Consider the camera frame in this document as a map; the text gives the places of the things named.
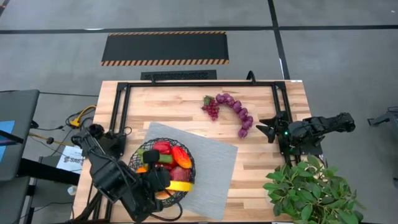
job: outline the gray mat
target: gray mat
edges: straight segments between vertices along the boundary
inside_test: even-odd
[[[145,141],[160,137],[184,144],[195,160],[195,186],[193,192],[181,200],[183,208],[216,220],[223,219],[238,148],[152,122]]]

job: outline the black wire basket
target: black wire basket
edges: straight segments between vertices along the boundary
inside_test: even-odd
[[[156,138],[156,139],[152,139],[152,140],[145,142],[144,144],[142,144],[139,147],[139,149],[143,149],[145,151],[152,150],[155,142],[157,142],[157,141],[168,141],[170,143],[171,147],[180,146],[188,154],[188,156],[192,162],[192,167],[190,169],[189,182],[194,184],[195,183],[195,161],[193,160],[193,157],[192,157],[190,151],[188,150],[188,148],[186,146],[184,146],[182,143],[178,142],[177,140],[173,140],[173,139],[169,139],[169,138]],[[141,161],[140,155],[138,155],[135,152],[130,158],[129,167],[133,171],[136,171],[136,170],[138,170],[138,168],[142,167],[143,165],[144,164]],[[188,192],[175,191],[173,194],[173,197],[169,197],[167,199],[161,200],[163,207],[167,208],[167,207],[170,207],[173,204],[181,201],[181,199],[183,199],[187,193]]]

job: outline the wooden table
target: wooden table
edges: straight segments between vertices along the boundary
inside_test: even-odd
[[[293,120],[310,117],[307,97],[302,82],[285,81],[289,96]],[[94,122],[109,128],[113,109],[117,81],[105,81],[102,84],[98,98]],[[151,121],[178,128],[189,133],[215,139],[238,147],[238,154],[231,180],[223,222],[271,222],[287,221],[289,216],[275,217],[267,196],[262,188],[266,182],[266,175],[284,164],[279,154],[277,143],[269,144],[267,137],[255,127],[249,130],[244,139],[238,138],[241,122],[235,113],[225,107],[220,107],[219,118],[212,122],[210,117],[201,110],[205,95],[215,96],[218,93],[229,93],[240,100],[249,114],[254,118],[254,125],[260,124],[259,119],[271,118],[275,115],[272,91],[267,86],[250,87],[134,87],[131,89],[126,126],[132,128],[127,137],[125,154],[121,158],[128,163],[133,152],[143,143],[146,131]],[[281,93],[279,100],[282,110]],[[90,190],[91,177],[90,162],[84,161],[80,181],[75,197],[73,209],[79,215],[86,207],[87,196]],[[101,204],[100,218],[104,217],[106,200]],[[159,213],[160,216],[172,218],[178,215],[176,206]],[[112,222],[131,222],[130,216],[120,202],[113,205]],[[158,220],[149,217],[147,222]],[[207,217],[199,216],[188,210],[183,211],[180,222],[217,222]]]

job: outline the fake plant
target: fake plant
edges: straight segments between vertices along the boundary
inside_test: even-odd
[[[272,183],[264,184],[274,204],[274,215],[290,215],[298,224],[357,224],[363,215],[353,210],[357,205],[356,190],[351,191],[347,181],[335,175],[333,167],[324,168],[311,155],[308,162],[297,166],[279,166],[267,175]]]

